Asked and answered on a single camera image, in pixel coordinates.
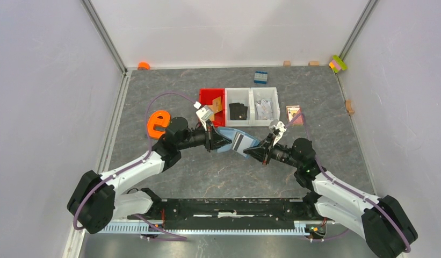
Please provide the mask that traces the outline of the blue card holder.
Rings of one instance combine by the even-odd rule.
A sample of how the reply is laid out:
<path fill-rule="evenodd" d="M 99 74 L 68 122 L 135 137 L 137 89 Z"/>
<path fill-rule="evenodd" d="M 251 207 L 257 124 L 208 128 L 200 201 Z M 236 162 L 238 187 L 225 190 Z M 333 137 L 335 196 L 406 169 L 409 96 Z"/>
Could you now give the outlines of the blue card holder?
<path fill-rule="evenodd" d="M 249 155 L 244 153 L 244 150 L 250 147 L 255 147 L 259 143 L 259 140 L 256 137 L 237 128 L 219 126 L 217 131 L 225 138 L 231 140 L 231 143 L 217 149 L 217 153 L 235 151 L 247 159 Z"/>

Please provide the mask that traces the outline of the silver credit card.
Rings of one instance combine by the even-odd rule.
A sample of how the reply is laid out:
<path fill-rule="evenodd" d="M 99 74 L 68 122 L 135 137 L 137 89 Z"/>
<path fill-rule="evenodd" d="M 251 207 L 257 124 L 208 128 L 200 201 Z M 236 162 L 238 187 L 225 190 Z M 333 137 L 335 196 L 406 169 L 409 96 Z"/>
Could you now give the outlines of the silver credit card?
<path fill-rule="evenodd" d="M 248 155 L 244 152 L 244 150 L 256 146 L 258 142 L 259 141 L 255 137 L 238 132 L 236 133 L 236 136 L 232 142 L 232 150 L 244 157 L 247 157 Z"/>

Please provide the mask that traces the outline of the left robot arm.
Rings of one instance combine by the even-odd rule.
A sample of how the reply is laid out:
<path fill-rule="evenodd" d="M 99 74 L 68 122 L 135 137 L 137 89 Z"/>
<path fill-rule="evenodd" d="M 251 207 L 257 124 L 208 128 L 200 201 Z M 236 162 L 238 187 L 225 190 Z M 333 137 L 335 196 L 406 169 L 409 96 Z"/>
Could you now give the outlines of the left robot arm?
<path fill-rule="evenodd" d="M 144 191 L 126 194 L 126 190 L 174 166 L 183 149 L 204 146 L 210 152 L 231 142 L 210 121 L 189 128 L 185 118 L 172 118 L 164 134 L 143 155 L 110 171 L 98 174 L 89 170 L 81 176 L 67 204 L 74 216 L 73 228 L 96 234 L 120 217 L 143 214 L 157 218 L 161 213 L 158 201 Z"/>

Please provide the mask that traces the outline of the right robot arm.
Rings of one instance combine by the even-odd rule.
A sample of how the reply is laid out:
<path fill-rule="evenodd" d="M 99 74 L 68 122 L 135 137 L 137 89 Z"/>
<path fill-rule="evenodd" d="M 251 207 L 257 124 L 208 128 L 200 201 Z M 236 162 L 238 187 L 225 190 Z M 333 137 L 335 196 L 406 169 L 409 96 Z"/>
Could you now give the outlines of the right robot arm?
<path fill-rule="evenodd" d="M 360 191 L 320 165 L 312 142 L 297 138 L 291 147 L 274 142 L 273 134 L 244 153 L 268 164 L 276 160 L 296 168 L 296 181 L 310 192 L 303 213 L 309 219 L 332 219 L 355 232 L 377 257 L 397 257 L 409 253 L 418 239 L 399 201 L 387 195 L 378 197 Z"/>

